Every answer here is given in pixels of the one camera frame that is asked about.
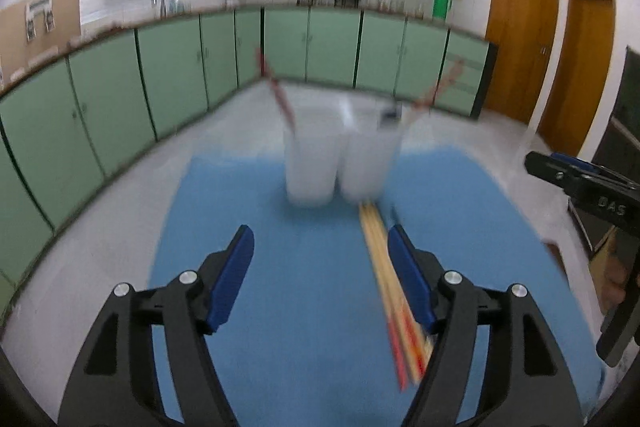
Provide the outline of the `person's right hand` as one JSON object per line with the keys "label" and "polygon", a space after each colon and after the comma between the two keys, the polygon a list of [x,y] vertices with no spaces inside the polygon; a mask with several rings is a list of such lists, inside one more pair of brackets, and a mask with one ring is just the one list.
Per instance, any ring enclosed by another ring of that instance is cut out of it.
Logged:
{"label": "person's right hand", "polygon": [[628,270],[615,255],[606,258],[599,303],[603,313],[622,303],[626,297]]}

